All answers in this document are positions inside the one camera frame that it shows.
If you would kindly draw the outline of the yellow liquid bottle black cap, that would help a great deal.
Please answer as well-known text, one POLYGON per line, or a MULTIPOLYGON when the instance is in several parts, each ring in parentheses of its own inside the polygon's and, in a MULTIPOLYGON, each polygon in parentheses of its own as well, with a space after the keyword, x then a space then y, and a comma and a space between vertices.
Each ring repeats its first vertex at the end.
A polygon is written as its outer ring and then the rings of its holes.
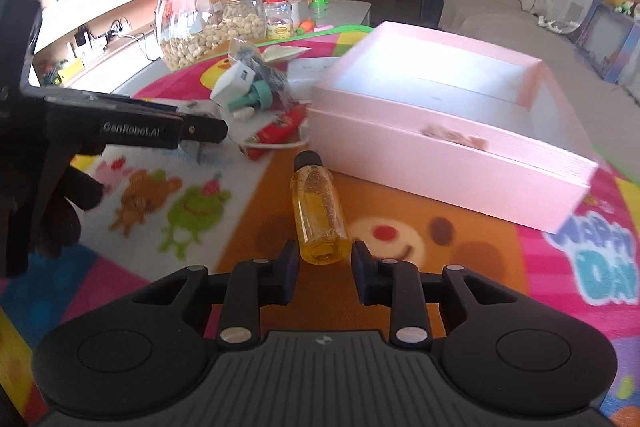
POLYGON ((295 156, 291 192, 300 257, 311 265, 346 260, 352 241, 331 173, 318 153, 303 150, 295 156))

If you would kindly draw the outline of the pink cardboard box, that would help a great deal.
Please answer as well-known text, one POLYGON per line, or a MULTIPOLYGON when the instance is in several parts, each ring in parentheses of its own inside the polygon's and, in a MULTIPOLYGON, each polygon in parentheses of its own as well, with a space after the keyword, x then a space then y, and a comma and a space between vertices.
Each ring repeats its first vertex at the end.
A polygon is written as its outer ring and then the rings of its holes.
POLYGON ((382 23, 311 88, 329 169, 558 231, 598 163, 547 64, 450 32, 382 23))

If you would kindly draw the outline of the grey sofa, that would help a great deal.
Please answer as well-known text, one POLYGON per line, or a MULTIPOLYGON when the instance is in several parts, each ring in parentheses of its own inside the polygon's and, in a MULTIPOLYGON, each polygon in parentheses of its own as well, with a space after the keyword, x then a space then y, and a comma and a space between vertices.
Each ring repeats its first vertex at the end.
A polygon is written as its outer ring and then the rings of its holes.
POLYGON ((438 27, 544 61, 597 153, 637 183, 639 105, 603 81, 569 38, 538 25, 538 17, 551 12, 551 0, 442 0, 438 27))

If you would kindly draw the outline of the clear bag with black item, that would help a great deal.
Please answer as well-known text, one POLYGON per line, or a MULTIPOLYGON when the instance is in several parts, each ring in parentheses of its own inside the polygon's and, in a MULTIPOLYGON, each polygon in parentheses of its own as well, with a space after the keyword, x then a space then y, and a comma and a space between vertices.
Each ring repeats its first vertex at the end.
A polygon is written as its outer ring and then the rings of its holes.
POLYGON ((240 62, 251 69, 257 80, 264 80, 283 107, 292 106, 291 89, 285 73, 269 65, 255 43, 233 37, 229 42, 228 57, 232 63, 240 62))

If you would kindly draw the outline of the red small packet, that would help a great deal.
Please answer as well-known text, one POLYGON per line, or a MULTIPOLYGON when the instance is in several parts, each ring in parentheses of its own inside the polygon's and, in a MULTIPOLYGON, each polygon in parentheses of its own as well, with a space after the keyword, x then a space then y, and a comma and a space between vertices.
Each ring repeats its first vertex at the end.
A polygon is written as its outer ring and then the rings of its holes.
POLYGON ((289 150, 306 143, 300 137, 300 126, 306 120, 307 106, 295 105, 267 124, 241 146, 243 154, 250 160, 257 160, 273 150, 289 150))

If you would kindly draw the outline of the white power adapter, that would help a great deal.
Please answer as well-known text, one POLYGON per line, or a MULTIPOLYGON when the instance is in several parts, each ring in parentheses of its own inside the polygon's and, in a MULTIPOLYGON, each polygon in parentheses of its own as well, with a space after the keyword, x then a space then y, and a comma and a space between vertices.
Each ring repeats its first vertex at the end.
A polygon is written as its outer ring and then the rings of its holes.
POLYGON ((219 106, 227 107, 250 92, 255 76, 253 69, 236 62, 218 78, 209 98, 219 106))

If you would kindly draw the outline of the teal plastic holder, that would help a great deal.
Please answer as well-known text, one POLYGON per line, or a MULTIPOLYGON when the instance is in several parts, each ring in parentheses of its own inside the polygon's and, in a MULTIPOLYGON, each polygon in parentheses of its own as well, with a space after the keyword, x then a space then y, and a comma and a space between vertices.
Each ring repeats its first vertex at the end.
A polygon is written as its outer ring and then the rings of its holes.
POLYGON ((272 103, 273 95, 268 82, 264 80, 257 80, 250 86, 250 91, 229 102, 227 104, 227 108, 230 112, 237 112, 245 107, 262 110, 270 108, 272 103))

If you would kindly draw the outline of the blue picture book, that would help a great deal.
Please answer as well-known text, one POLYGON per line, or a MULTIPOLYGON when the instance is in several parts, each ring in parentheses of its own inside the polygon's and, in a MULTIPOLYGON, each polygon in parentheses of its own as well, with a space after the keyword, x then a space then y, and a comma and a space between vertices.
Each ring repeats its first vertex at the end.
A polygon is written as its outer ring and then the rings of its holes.
POLYGON ((578 53, 607 83, 625 86, 639 70, 639 23, 594 0, 575 41, 578 53))

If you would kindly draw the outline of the glass jar of nuts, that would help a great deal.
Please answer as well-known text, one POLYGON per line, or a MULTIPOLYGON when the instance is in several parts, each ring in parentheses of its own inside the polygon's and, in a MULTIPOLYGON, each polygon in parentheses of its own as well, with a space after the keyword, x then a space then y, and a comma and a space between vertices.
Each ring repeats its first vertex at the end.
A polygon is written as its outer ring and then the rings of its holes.
POLYGON ((264 38, 264 5, 262 0, 157 0, 154 30, 162 59, 175 72, 233 38, 264 38))

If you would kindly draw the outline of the colourful cartoon play mat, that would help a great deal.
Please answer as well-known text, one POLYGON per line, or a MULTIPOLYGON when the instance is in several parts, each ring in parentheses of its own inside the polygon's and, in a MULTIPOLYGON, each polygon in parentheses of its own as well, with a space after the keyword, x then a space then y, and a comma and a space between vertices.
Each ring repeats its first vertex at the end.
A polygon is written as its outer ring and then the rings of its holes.
POLYGON ((538 58, 386 23, 291 106, 2 51, 6 426, 634 426, 639 189, 538 58))

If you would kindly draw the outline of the small yellow label jar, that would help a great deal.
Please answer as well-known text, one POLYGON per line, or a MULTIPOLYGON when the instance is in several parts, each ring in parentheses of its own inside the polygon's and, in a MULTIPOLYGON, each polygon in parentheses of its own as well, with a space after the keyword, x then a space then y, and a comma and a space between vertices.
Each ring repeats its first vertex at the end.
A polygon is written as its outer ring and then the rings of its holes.
POLYGON ((269 40, 282 40, 293 35, 291 3, 288 0, 265 0, 266 34, 269 40))

